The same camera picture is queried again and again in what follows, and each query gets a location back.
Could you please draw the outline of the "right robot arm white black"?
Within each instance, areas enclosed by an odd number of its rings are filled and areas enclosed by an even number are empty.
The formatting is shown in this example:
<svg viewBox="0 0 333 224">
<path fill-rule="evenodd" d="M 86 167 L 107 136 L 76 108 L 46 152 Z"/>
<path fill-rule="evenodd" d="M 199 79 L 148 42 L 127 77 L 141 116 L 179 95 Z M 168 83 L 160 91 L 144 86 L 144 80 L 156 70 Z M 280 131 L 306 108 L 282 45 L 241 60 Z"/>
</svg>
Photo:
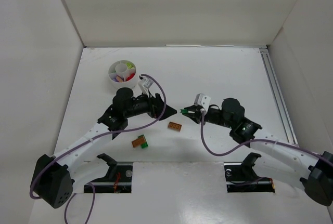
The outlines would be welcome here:
<svg viewBox="0 0 333 224">
<path fill-rule="evenodd" d="M 282 142 L 265 131 L 261 125 L 245 117 L 245 109 L 237 99 L 224 99 L 220 108 L 210 104 L 210 97 L 198 94 L 194 105 L 181 113 L 204 127 L 206 123 L 229 128 L 237 146 L 224 153 L 227 156 L 241 147 L 253 149 L 237 168 L 232 178 L 238 186 L 251 184 L 261 178 L 271 178 L 303 190 L 320 205 L 332 204 L 332 154 L 317 154 Z"/>
</svg>

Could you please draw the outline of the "small red lego piece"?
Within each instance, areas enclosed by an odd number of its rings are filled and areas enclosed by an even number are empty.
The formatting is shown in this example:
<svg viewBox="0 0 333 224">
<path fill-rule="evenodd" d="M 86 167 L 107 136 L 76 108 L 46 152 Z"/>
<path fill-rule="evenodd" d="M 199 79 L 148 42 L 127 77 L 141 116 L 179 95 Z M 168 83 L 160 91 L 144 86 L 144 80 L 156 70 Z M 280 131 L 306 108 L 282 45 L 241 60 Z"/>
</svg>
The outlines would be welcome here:
<svg viewBox="0 0 333 224">
<path fill-rule="evenodd" d="M 131 80 L 134 76 L 135 76 L 135 73 L 132 73 L 132 74 L 126 79 L 126 81 Z"/>
</svg>

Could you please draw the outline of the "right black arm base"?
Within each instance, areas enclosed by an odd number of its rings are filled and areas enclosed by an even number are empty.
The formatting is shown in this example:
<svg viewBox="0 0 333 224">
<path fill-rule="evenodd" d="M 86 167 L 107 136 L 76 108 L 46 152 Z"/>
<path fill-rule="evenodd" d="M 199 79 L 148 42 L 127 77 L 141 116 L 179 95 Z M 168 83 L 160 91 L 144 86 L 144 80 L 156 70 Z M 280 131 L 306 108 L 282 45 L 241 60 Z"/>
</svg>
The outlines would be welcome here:
<svg viewBox="0 0 333 224">
<path fill-rule="evenodd" d="M 242 162 L 224 163 L 228 193 L 275 193 L 272 179 L 259 177 L 253 170 L 260 157 L 260 154 L 250 153 Z"/>
</svg>

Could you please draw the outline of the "white round divided container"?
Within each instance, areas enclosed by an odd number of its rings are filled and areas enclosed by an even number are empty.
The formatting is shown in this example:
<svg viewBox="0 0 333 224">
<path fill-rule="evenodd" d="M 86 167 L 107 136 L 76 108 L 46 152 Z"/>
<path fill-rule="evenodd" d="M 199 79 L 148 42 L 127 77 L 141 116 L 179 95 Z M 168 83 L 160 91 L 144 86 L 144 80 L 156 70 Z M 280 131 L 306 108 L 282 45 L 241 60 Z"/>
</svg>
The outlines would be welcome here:
<svg viewBox="0 0 333 224">
<path fill-rule="evenodd" d="M 129 62 L 133 65 L 131 69 L 128 69 L 126 66 L 126 63 Z M 126 81 L 126 79 L 132 74 L 135 73 L 135 76 L 129 80 Z M 109 70 L 108 70 L 108 76 L 111 81 L 111 84 L 115 89 L 120 88 L 130 88 L 133 89 L 138 82 L 138 72 L 136 65 L 129 61 L 129 60 L 120 60 L 115 63 L 113 63 Z M 112 80 L 112 78 L 117 78 L 119 82 L 115 82 Z"/>
</svg>

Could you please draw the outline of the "green lego under orange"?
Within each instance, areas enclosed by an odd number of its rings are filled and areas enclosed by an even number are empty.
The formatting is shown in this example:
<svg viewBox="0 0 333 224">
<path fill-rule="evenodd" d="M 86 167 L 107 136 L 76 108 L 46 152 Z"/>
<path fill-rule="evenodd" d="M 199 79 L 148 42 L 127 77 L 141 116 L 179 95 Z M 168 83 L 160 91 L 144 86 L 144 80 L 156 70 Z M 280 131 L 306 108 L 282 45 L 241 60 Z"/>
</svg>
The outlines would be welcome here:
<svg viewBox="0 0 333 224">
<path fill-rule="evenodd" d="M 142 141 L 142 143 L 140 144 L 140 147 L 142 149 L 147 148 L 148 147 L 148 143 L 147 143 L 147 140 L 146 140 L 145 136 L 144 135 L 140 135 L 140 136 L 138 136 L 138 138 Z"/>
</svg>

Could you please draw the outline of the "orange lego brick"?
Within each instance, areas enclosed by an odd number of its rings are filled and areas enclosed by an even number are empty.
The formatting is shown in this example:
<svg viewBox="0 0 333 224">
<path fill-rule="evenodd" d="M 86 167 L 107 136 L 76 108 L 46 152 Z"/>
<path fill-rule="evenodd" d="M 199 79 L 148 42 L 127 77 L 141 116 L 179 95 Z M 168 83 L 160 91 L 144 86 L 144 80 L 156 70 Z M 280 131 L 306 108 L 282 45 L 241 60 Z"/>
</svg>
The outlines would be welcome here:
<svg viewBox="0 0 333 224">
<path fill-rule="evenodd" d="M 146 142 L 145 137 L 144 137 L 144 136 L 140 136 L 140 137 L 138 137 L 137 139 L 135 139 L 135 140 L 132 141 L 132 146 L 133 146 L 134 148 L 136 148 L 136 147 L 138 147 L 138 146 L 143 145 L 145 142 Z"/>
<path fill-rule="evenodd" d="M 168 129 L 180 132 L 182 129 L 182 125 L 175 122 L 169 122 Z"/>
</svg>

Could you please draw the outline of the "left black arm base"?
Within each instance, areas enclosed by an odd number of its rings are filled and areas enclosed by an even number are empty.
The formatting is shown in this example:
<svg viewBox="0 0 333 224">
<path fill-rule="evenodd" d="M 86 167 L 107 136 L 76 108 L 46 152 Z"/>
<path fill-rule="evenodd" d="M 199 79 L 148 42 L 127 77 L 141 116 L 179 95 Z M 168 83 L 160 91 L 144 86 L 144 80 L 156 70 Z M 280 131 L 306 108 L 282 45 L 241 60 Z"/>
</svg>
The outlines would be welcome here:
<svg viewBox="0 0 333 224">
<path fill-rule="evenodd" d="M 91 181 L 96 193 L 131 193 L 133 162 L 117 162 L 107 154 L 97 156 L 99 161 L 104 161 L 108 165 L 102 177 Z"/>
</svg>

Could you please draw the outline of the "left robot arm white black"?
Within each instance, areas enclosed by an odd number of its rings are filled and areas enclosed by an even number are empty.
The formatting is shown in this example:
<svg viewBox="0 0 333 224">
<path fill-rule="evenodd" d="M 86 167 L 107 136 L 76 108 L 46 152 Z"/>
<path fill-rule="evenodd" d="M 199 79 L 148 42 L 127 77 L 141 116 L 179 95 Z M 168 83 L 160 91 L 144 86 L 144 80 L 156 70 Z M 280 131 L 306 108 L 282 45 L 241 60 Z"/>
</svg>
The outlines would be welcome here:
<svg viewBox="0 0 333 224">
<path fill-rule="evenodd" d="M 177 113 L 166 104 L 165 93 L 142 93 L 135 97 L 130 88 L 120 88 L 111 106 L 97 123 L 79 140 L 66 149 L 36 162 L 30 197 L 43 199 L 52 208 L 59 208 L 76 189 L 97 178 L 111 179 L 116 174 L 117 162 L 101 148 L 119 134 L 129 132 L 130 117 L 147 114 L 154 122 L 163 121 Z"/>
</svg>

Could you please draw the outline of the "lime transparent lego brick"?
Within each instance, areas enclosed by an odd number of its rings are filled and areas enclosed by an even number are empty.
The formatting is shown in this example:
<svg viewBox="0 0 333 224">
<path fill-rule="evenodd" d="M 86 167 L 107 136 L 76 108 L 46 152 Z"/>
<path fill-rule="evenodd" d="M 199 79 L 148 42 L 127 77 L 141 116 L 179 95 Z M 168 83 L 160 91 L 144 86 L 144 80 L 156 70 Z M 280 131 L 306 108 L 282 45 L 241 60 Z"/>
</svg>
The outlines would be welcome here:
<svg viewBox="0 0 333 224">
<path fill-rule="evenodd" d="M 128 69 L 131 69 L 133 67 L 133 65 L 129 62 L 126 63 L 126 66 L 127 66 Z"/>
</svg>

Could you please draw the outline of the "aluminium rail right edge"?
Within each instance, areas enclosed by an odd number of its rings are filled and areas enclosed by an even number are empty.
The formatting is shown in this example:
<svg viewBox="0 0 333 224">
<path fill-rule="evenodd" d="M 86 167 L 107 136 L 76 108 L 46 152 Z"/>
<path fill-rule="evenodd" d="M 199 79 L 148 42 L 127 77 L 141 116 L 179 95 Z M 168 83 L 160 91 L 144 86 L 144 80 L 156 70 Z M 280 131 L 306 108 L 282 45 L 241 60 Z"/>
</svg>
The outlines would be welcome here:
<svg viewBox="0 0 333 224">
<path fill-rule="evenodd" d="M 293 125 L 279 86 L 279 82 L 273 67 L 273 63 L 271 61 L 270 58 L 270 53 L 268 52 L 268 48 L 267 47 L 261 47 L 259 48 L 261 57 L 262 57 L 262 61 L 266 70 L 266 74 L 268 77 L 268 81 L 271 87 L 271 91 L 273 93 L 273 97 L 276 103 L 276 107 L 278 110 L 278 114 L 280 117 L 280 120 L 282 122 L 283 125 L 283 129 L 285 132 L 285 136 L 288 140 L 289 143 L 292 144 L 296 144 L 298 145 L 298 141 L 293 129 Z"/>
</svg>

